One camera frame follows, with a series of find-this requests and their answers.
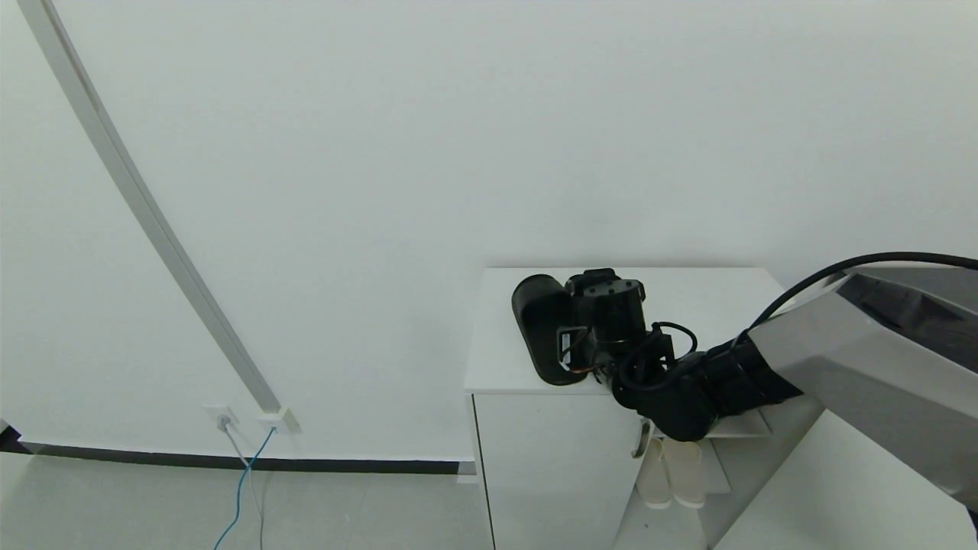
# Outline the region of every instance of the black cable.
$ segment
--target black cable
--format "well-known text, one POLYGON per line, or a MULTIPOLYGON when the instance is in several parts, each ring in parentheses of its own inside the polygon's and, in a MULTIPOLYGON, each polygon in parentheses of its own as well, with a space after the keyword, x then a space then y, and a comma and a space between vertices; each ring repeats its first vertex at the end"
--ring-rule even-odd
POLYGON ((658 321, 652 323, 652 332, 648 333, 648 336, 645 338, 645 340, 643 340, 641 344, 639 344, 635 349, 633 349, 632 352, 629 353, 625 357, 625 359, 623 359, 621 363, 618 365, 618 379, 621 380, 621 383, 625 385, 625 387, 628 388, 629 390, 635 390, 635 391, 658 390, 660 388, 663 388, 671 384, 674 379, 682 376, 687 371, 687 369, 675 368, 678 362, 674 361, 672 362, 672 364, 668 364, 667 362, 663 361, 660 364, 663 367, 666 367, 666 375, 665 378, 663 378, 661 381, 655 384, 641 384, 632 380, 631 372, 629 371, 629 369, 632 368, 633 364, 636 363, 637 359, 642 357, 643 351, 645 351, 649 346, 653 344, 658 344, 666 336, 666 334, 662 332, 661 327, 676 329, 689 336, 689 339, 692 340, 692 342, 689 347, 689 351, 687 351, 686 355, 689 355, 690 353, 696 351, 696 347, 698 346, 698 341, 696 340, 696 335, 690 329, 684 327, 683 325, 677 323, 670 323, 668 321, 658 321))
POLYGON ((696 340, 696 335, 693 334, 690 329, 684 327, 683 325, 679 325, 677 323, 670 323, 669 321, 658 321, 656 323, 652 323, 652 328, 655 327, 667 327, 670 329, 676 329, 677 331, 689 337, 689 339, 691 340, 691 344, 689 345, 689 351, 684 353, 683 356, 689 355, 690 353, 696 351, 696 346, 699 345, 699 342, 696 340))
POLYGON ((812 285, 815 285, 818 283, 818 281, 821 281, 825 277, 830 277, 845 271, 846 269, 852 269, 853 267, 859 267, 860 265, 866 265, 869 263, 878 263, 880 261, 914 261, 919 263, 936 263, 939 265, 950 265, 953 267, 963 267, 964 269, 978 271, 978 259, 935 252, 877 252, 844 259, 842 261, 835 262, 828 267, 820 269, 812 275, 802 279, 795 286, 784 291, 784 293, 779 296, 778 299, 771 302, 771 305, 761 312, 757 319, 755 319, 746 330, 738 334, 736 338, 731 341, 731 349, 733 349, 737 343, 740 342, 747 331, 767 321, 790 299, 798 296, 798 294, 812 285))

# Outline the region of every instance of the cabinet door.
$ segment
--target cabinet door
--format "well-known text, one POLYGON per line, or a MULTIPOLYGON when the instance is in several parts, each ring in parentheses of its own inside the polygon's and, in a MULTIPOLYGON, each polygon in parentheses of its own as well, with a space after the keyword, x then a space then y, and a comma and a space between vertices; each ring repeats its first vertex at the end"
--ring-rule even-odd
POLYGON ((642 458, 611 395, 475 396, 496 550, 611 548, 642 458))

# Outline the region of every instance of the cabinet handle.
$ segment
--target cabinet handle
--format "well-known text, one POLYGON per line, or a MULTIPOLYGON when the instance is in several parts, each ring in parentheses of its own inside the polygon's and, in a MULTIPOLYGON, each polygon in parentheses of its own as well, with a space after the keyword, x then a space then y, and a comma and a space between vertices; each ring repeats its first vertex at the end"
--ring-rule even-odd
POLYGON ((632 447, 632 458, 642 458, 645 456, 645 450, 648 449, 648 437, 651 434, 652 423, 648 418, 642 418, 639 436, 635 438, 635 446, 632 447))

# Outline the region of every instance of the cabinet top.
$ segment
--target cabinet top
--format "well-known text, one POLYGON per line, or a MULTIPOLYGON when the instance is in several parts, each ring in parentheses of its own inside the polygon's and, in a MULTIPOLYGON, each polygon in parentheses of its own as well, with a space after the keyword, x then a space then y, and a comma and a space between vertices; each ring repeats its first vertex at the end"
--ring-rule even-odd
MULTIPOLYGON (((465 391, 468 393, 602 394, 607 389, 588 377, 570 386, 540 380, 516 326, 510 299, 520 281, 547 273, 563 284, 586 268, 490 268, 482 274, 475 323, 468 347, 465 391)), ((747 326, 783 288, 759 267, 615 267, 623 279, 645 285, 645 322, 672 321, 690 328, 699 349, 721 344, 747 326)), ((677 354, 689 338, 676 331, 677 354)))

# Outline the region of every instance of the gray cable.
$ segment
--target gray cable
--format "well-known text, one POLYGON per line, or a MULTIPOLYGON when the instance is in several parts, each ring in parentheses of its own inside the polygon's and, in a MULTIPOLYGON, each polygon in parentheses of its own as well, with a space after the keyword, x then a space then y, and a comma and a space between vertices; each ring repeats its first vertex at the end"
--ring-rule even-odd
MULTIPOLYGON (((221 417, 218 420, 217 429, 228 437, 228 440, 230 440, 231 444, 235 447, 235 452, 238 453, 238 458, 240 458, 242 464, 247 467, 247 459, 245 458, 245 454, 242 453, 240 448, 238 448, 238 443, 231 436, 231 432, 228 430, 229 424, 231 424, 230 418, 221 417)), ((258 550, 265 550, 265 512, 261 509, 261 504, 258 502, 258 493, 254 490, 254 470, 248 472, 247 480, 251 485, 251 498, 254 499, 255 510, 258 511, 258 550)))

